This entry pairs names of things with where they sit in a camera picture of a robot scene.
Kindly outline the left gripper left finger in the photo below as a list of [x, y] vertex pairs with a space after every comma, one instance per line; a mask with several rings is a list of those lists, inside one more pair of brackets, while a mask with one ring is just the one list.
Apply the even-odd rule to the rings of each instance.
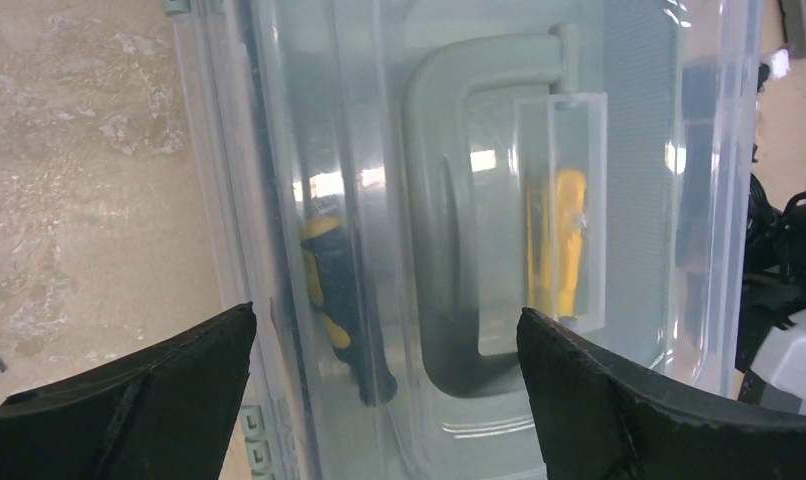
[[178, 335], [0, 405], [0, 479], [215, 479], [257, 322], [236, 305]]

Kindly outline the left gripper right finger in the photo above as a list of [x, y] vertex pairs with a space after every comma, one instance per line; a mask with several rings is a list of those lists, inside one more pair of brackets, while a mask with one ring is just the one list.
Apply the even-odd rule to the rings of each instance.
[[806, 479], [806, 416], [685, 385], [532, 308], [516, 341], [551, 479]]

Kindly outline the black yellow phillips screwdriver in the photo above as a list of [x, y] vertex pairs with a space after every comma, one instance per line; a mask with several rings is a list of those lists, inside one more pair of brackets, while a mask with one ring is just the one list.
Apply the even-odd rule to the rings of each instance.
[[398, 383], [389, 368], [378, 314], [365, 301], [346, 226], [335, 216], [306, 220], [301, 253], [311, 305], [319, 313], [336, 358], [346, 364], [367, 406], [386, 404]]

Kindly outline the yellow handle screwdriver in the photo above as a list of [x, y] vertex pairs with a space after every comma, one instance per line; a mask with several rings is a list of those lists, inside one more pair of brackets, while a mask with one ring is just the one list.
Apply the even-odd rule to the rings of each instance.
[[524, 189], [526, 300], [554, 319], [574, 315], [586, 190], [585, 174], [570, 168]]

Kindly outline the green plastic tool box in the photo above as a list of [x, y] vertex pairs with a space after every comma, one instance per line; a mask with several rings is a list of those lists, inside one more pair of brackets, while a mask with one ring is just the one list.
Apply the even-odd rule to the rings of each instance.
[[[722, 397], [759, 1], [167, 1], [221, 297], [258, 321], [249, 479], [543, 479], [517, 361], [525, 193], [585, 174], [574, 332]], [[367, 406], [311, 305], [346, 226], [397, 393]]]

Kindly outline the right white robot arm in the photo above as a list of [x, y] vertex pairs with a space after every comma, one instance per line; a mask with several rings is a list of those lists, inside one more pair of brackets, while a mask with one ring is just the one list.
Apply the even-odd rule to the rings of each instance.
[[777, 208], [756, 176], [735, 368], [740, 401], [806, 415], [806, 190]]

